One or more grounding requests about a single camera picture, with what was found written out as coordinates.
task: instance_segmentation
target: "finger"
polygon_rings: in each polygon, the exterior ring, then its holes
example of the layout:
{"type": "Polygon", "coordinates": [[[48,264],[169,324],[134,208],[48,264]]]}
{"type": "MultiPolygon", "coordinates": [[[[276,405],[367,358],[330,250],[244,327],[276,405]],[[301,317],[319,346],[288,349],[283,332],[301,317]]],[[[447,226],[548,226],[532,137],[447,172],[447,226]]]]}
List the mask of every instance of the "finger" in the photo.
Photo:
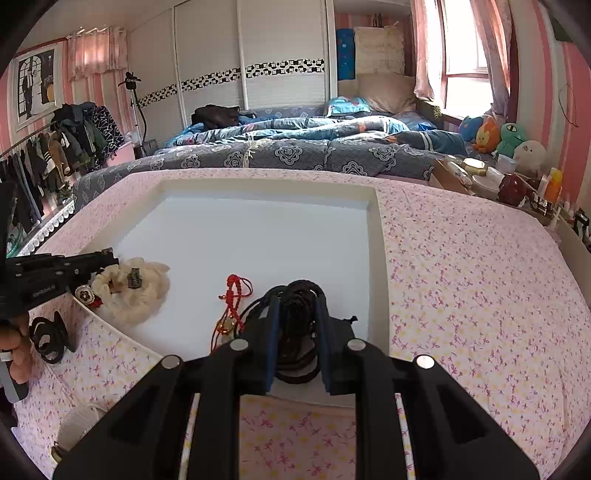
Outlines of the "finger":
{"type": "Polygon", "coordinates": [[[29,312],[19,315],[17,318],[18,329],[24,337],[29,336],[29,312]]]}
{"type": "Polygon", "coordinates": [[[25,358],[25,361],[20,365],[17,365],[15,362],[12,362],[10,366],[10,376],[14,379],[14,381],[18,384],[23,384],[29,381],[31,378],[31,370],[33,368],[33,358],[29,355],[25,358]]]}
{"type": "Polygon", "coordinates": [[[12,350],[21,343],[21,334],[11,328],[0,328],[0,350],[12,350]]]}
{"type": "Polygon", "coordinates": [[[30,356],[31,342],[28,338],[21,337],[20,345],[12,350],[12,361],[17,365],[21,365],[30,356]]]}

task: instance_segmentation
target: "white tray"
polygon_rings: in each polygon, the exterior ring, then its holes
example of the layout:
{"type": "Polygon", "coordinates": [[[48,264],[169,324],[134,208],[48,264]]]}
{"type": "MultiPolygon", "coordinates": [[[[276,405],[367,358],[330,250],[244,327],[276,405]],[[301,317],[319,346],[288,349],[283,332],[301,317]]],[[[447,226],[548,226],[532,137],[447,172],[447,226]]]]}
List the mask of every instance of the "white tray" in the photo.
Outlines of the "white tray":
{"type": "MultiPolygon", "coordinates": [[[[97,311],[162,355],[191,360],[209,354],[225,308],[218,295],[232,273],[252,281],[253,300],[276,285],[314,281],[326,294],[331,316],[356,315],[356,336],[388,352],[386,260],[373,188],[270,179],[166,180],[113,218],[85,252],[107,247],[121,260],[144,257],[170,267],[166,301],[145,323],[121,325],[97,311]]],[[[334,404],[317,396],[323,390],[319,382],[294,388],[276,381],[280,391],[274,384],[272,393],[334,404]]]]}

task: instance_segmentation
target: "silver screw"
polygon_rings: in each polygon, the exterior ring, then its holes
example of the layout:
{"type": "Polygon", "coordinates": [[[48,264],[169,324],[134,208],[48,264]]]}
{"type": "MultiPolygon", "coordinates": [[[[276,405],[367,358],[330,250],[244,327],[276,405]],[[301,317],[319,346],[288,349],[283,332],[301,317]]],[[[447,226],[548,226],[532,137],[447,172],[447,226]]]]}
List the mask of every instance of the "silver screw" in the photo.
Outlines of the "silver screw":
{"type": "Polygon", "coordinates": [[[361,338],[353,338],[347,342],[349,350],[360,352],[365,348],[365,342],[361,338]]]}
{"type": "Polygon", "coordinates": [[[246,350],[248,348],[248,342],[244,338],[236,338],[235,340],[231,341],[230,348],[237,352],[241,352],[242,350],[246,350]]]}
{"type": "Polygon", "coordinates": [[[435,365],[435,360],[428,355],[421,355],[417,357],[417,365],[427,370],[435,365]]]}
{"type": "Polygon", "coordinates": [[[173,368],[177,368],[181,364],[181,359],[176,355],[169,355],[165,356],[162,359],[161,363],[166,370],[172,370],[173,368]]]}

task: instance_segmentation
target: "pillow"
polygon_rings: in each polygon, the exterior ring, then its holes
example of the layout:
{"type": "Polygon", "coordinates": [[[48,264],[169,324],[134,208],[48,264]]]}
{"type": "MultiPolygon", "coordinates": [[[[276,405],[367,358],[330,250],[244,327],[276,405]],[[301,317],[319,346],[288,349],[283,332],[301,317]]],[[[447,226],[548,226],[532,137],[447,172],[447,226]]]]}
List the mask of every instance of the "pillow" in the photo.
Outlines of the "pillow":
{"type": "Polygon", "coordinates": [[[378,112],[402,113],[414,110],[414,77],[397,73],[358,75],[359,96],[378,112]]]}
{"type": "Polygon", "coordinates": [[[326,116],[341,115],[343,113],[371,112],[371,108],[365,101],[365,98],[347,97],[333,98],[327,104],[326,116]]]}

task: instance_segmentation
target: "stuffed toy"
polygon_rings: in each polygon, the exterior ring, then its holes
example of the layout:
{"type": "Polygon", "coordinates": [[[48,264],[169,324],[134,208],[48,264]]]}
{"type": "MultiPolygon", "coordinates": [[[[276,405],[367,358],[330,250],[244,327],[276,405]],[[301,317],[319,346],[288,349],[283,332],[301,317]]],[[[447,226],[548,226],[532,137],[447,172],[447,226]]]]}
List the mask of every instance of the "stuffed toy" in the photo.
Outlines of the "stuffed toy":
{"type": "Polygon", "coordinates": [[[474,142],[476,139],[476,134],[478,133],[478,129],[483,123],[483,116],[477,116],[476,118],[467,116],[464,120],[462,120],[462,124],[460,125],[458,133],[462,136],[464,142],[474,142]]]}
{"type": "Polygon", "coordinates": [[[495,119],[487,116],[482,126],[478,129],[474,149],[480,153],[492,153],[501,143],[501,130],[496,124],[495,119]]]}
{"type": "Polygon", "coordinates": [[[513,160],[517,162],[515,171],[534,177],[546,160],[546,149],[540,142],[528,140],[517,146],[513,160]]]}
{"type": "Polygon", "coordinates": [[[501,127],[501,143],[496,148],[496,152],[499,155],[513,158],[515,149],[525,140],[525,133],[517,124],[505,124],[501,127]]]}

